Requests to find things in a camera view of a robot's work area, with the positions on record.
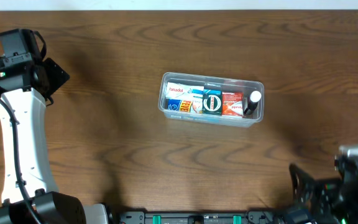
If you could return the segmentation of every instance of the clear plastic container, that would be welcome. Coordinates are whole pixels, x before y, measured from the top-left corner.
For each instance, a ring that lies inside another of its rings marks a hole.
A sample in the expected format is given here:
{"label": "clear plastic container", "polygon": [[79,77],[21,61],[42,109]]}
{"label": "clear plastic container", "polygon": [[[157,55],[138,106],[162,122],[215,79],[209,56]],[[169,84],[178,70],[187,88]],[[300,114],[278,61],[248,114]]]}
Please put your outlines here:
{"label": "clear plastic container", "polygon": [[[167,87],[168,82],[180,83],[184,85],[204,86],[204,88],[206,89],[214,89],[227,92],[243,92],[244,97],[249,96],[253,91],[257,90],[262,94],[262,98],[259,101],[257,109],[251,115],[246,116],[244,118],[233,118],[230,116],[195,114],[182,111],[173,111],[167,109],[167,99],[165,98],[165,89]],[[221,124],[248,128],[254,123],[260,122],[264,117],[264,95],[265,88],[260,82],[167,72],[162,77],[158,108],[164,112],[167,118],[171,119],[181,119],[185,121],[196,121],[202,123]]]}

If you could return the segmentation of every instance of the wooden table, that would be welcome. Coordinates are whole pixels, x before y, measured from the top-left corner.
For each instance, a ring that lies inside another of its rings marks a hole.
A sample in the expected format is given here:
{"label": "wooden table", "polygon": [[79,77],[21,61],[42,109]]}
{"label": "wooden table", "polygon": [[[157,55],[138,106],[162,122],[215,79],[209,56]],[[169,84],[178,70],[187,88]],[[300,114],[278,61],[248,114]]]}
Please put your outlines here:
{"label": "wooden table", "polygon": [[[71,75],[45,129],[60,191],[83,204],[288,205],[289,163],[335,176],[338,146],[358,144],[358,11],[0,12],[0,32],[17,27],[40,31]],[[260,81],[264,120],[166,119],[165,72]],[[0,197],[3,181],[0,127]]]}

